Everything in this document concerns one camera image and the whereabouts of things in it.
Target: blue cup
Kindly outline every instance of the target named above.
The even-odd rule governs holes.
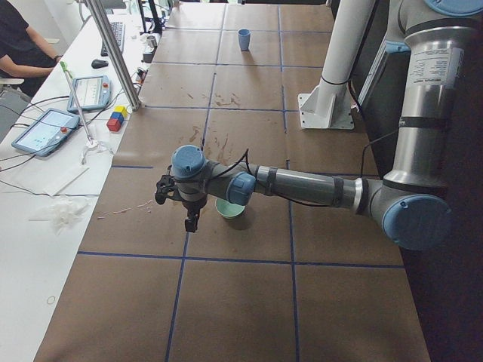
[[[238,31],[238,43],[240,44],[241,51],[247,51],[250,45],[250,30],[240,29]]]

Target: black mouse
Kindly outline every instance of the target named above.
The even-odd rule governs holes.
[[[109,63],[106,60],[101,60],[101,59],[94,59],[91,63],[91,67],[94,69],[99,69],[103,68],[104,66],[108,66]]]

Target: white desk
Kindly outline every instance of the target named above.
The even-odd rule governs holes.
[[[124,46],[125,62],[130,73],[141,63],[143,44],[139,30],[130,18],[126,20]],[[75,77],[107,75],[112,81],[112,98],[122,87],[110,64],[106,68],[92,69],[91,61],[100,56],[101,39],[91,19],[65,53],[63,60]],[[69,94],[69,87],[60,66],[57,66],[32,102]],[[66,109],[67,100],[42,103],[49,107]],[[124,94],[115,105],[128,105]],[[125,125],[118,133],[110,133],[106,127],[112,109],[108,109],[92,122],[90,129],[96,140],[107,141],[115,152],[122,138]],[[37,118],[41,111],[36,107],[24,115]],[[86,114],[92,119],[96,112]],[[20,117],[19,123],[30,124],[32,119]],[[11,147],[11,142],[23,132],[13,128],[0,144],[0,159],[21,155]],[[0,179],[34,192],[43,192],[45,186],[55,182],[67,170],[81,166],[81,151],[87,142],[85,132],[78,130],[67,142],[48,158],[34,158],[12,170],[0,172]],[[19,164],[29,156],[0,162],[2,169]],[[75,179],[60,193],[98,195],[109,172],[112,155],[109,152],[89,152],[88,170]],[[55,207],[66,200],[73,201],[83,211],[62,230],[45,208]],[[40,346],[57,300],[66,281],[78,246],[87,228],[97,197],[51,198],[35,196],[0,184],[0,360],[5,362],[31,361]],[[41,212],[48,221],[31,221],[34,213]]]

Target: mint green bowl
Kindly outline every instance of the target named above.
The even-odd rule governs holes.
[[[222,198],[217,198],[215,207],[217,208],[218,213],[225,219],[235,219],[240,216],[245,209],[245,206],[231,204]]]

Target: stacked blocks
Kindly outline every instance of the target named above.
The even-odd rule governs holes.
[[[124,106],[116,106],[111,117],[107,121],[107,127],[111,132],[117,132],[121,129],[122,122],[128,117],[128,110]]]

